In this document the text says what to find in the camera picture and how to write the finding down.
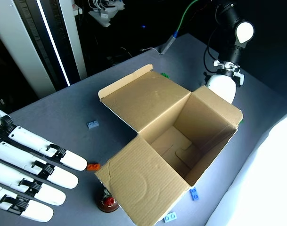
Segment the orange lego brick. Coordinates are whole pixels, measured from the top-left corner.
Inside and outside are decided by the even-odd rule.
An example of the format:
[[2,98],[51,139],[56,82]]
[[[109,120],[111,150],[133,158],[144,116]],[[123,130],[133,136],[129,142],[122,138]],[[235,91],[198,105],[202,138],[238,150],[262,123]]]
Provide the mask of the orange lego brick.
[[91,163],[87,165],[87,170],[88,171],[97,171],[100,168],[100,164],[99,163]]

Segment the white light strip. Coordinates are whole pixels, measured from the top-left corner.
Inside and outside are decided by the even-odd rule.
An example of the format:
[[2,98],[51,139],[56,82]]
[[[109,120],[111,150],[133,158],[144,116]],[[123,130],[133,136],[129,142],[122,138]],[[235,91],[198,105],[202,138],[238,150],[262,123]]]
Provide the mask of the white light strip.
[[64,66],[63,66],[63,64],[62,64],[62,61],[61,61],[61,59],[60,59],[60,57],[59,57],[59,54],[58,54],[58,51],[57,51],[57,47],[56,47],[56,45],[55,45],[55,43],[54,43],[54,40],[53,40],[51,31],[50,31],[49,25],[48,25],[48,23],[47,23],[47,19],[46,19],[46,16],[45,16],[43,7],[41,6],[41,1],[40,1],[40,0],[36,0],[36,2],[38,3],[38,6],[39,6],[39,9],[40,9],[40,12],[41,12],[41,16],[42,16],[43,21],[44,21],[44,24],[45,24],[45,26],[46,26],[48,35],[49,35],[49,37],[50,37],[50,40],[51,40],[51,43],[52,43],[52,46],[53,46],[53,49],[54,49],[54,51],[55,51],[55,54],[57,55],[57,60],[58,60],[59,65],[60,65],[60,67],[61,67],[61,69],[62,69],[62,71],[63,71],[63,74],[64,74],[64,77],[65,77],[65,79],[66,79],[67,85],[70,86],[70,82],[69,82],[68,77],[67,77],[67,75],[66,75],[66,71],[65,71]]

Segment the dark background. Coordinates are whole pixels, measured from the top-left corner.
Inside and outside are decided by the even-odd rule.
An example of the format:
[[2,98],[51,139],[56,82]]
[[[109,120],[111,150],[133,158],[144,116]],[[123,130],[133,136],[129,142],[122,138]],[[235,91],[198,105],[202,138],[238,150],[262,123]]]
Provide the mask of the dark background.
[[[190,2],[124,0],[125,9],[119,11],[111,19],[111,25],[105,28],[88,14],[91,8],[87,0],[75,0],[83,8],[83,14],[75,18],[88,76],[129,59],[130,54],[140,54],[142,48],[165,43],[176,30]],[[235,2],[242,17],[255,27],[255,35],[245,49],[241,67],[287,99],[287,1]],[[179,35],[189,32],[206,44],[217,26],[214,14],[215,6],[210,0],[199,0],[188,10]],[[210,46],[220,52],[225,42],[223,30],[218,29]],[[0,92],[10,105],[7,112],[37,100],[1,41],[0,59],[3,62],[0,65]]]

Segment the lego brick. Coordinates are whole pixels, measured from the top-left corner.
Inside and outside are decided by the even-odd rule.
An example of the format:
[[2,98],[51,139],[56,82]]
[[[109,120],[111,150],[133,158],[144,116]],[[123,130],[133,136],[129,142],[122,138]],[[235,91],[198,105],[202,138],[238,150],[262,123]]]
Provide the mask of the lego brick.
[[175,219],[177,219],[177,215],[175,212],[169,213],[163,218],[165,223],[170,222],[170,221],[175,220]]
[[92,164],[88,164],[87,165],[87,169],[88,171],[97,171],[100,169],[100,164],[99,163],[92,163]]
[[193,201],[199,200],[199,196],[195,187],[193,189],[190,189],[190,194]]
[[99,126],[99,123],[98,123],[98,121],[91,121],[91,122],[87,123],[87,126],[89,129],[92,129],[92,128]]

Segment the table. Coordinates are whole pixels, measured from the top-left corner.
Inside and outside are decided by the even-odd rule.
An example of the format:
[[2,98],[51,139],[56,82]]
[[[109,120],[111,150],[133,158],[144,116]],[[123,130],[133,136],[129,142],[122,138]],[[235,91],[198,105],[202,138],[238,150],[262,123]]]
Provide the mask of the table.
[[[164,56],[154,50],[147,51],[26,106],[11,116],[16,125],[79,154],[88,162],[104,164],[131,141],[136,132],[99,101],[98,91],[146,64],[153,64],[157,72],[166,73],[174,82],[194,91],[204,84],[204,49],[205,44],[189,34],[183,35]],[[170,222],[171,226],[204,225],[262,133],[287,112],[284,99],[247,73],[245,84],[237,90],[233,104],[244,115],[239,131],[197,181],[200,199],[192,201],[188,192],[173,208],[177,220]],[[98,120],[99,127],[89,130],[86,123],[93,120]],[[97,208],[94,194],[102,185],[94,172],[63,168],[74,173],[79,184],[72,190],[60,188],[67,199],[62,206],[50,206],[54,210],[51,221],[39,223],[0,210],[0,226],[134,225],[121,208],[110,214]],[[164,225],[163,221],[157,223],[157,226],[161,225]]]

